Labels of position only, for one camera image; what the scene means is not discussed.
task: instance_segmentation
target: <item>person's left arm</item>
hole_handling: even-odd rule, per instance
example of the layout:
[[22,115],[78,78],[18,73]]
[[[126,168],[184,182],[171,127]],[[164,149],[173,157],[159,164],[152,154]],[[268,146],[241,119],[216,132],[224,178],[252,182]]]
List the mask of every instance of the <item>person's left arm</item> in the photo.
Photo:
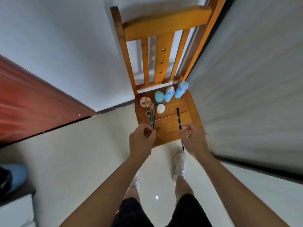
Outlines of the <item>person's left arm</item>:
[[109,227],[136,172],[149,156],[156,130],[141,123],[129,136],[130,155],[60,227]]

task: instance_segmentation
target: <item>wooden chair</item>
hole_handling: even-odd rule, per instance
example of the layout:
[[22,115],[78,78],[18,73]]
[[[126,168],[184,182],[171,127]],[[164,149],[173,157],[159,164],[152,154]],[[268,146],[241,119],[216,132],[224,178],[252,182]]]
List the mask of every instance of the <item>wooden chair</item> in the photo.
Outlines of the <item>wooden chair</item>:
[[[184,81],[191,71],[218,15],[223,7],[225,0],[210,0],[209,6],[190,6],[181,10],[169,11],[158,15],[139,17],[122,23],[118,7],[111,7],[111,13],[115,24],[116,33],[122,50],[124,62],[126,64],[128,76],[135,95],[135,113],[138,123],[149,123],[149,118],[145,116],[148,109],[140,106],[140,99],[148,96],[155,103],[154,94],[156,91],[165,91],[168,87],[147,91],[138,94],[138,90],[157,86],[173,81]],[[184,46],[189,34],[190,28],[199,27],[192,47],[189,51],[184,66],[179,75],[176,71],[184,50]],[[165,78],[169,55],[172,47],[175,31],[183,30],[178,47],[175,63],[170,77]],[[157,36],[156,60],[154,81],[149,82],[149,64],[148,64],[148,37]],[[144,84],[135,84],[134,74],[131,68],[131,62],[127,50],[127,41],[141,40],[142,61]],[[157,137],[154,146],[160,146],[179,139],[178,118],[176,108],[180,110],[182,125],[195,123],[203,128],[195,103],[189,91],[176,99],[174,96],[169,102],[164,102],[165,111],[162,114],[156,114],[154,128]]]

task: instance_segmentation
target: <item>gray curtain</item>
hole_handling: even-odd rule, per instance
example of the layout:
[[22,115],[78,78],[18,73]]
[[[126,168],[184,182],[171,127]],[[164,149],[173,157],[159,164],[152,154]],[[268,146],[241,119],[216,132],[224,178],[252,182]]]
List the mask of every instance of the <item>gray curtain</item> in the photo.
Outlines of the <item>gray curtain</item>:
[[303,174],[303,0],[235,0],[187,81],[215,155]]

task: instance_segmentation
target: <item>forearm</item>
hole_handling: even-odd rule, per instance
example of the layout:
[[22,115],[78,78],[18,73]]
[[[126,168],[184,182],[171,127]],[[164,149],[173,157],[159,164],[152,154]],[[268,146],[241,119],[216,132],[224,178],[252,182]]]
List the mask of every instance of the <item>forearm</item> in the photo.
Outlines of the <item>forearm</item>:
[[288,226],[212,155],[198,156],[236,227]]
[[60,227],[107,227],[112,224],[123,197],[143,161],[128,158]]

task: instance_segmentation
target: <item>person's right arm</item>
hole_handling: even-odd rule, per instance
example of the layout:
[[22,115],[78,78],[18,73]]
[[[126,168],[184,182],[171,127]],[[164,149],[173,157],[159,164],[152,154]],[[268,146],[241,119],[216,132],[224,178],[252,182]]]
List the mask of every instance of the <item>person's right arm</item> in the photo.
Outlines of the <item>person's right arm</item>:
[[194,124],[182,126],[186,150],[201,164],[236,227],[288,225],[210,154],[206,133]]

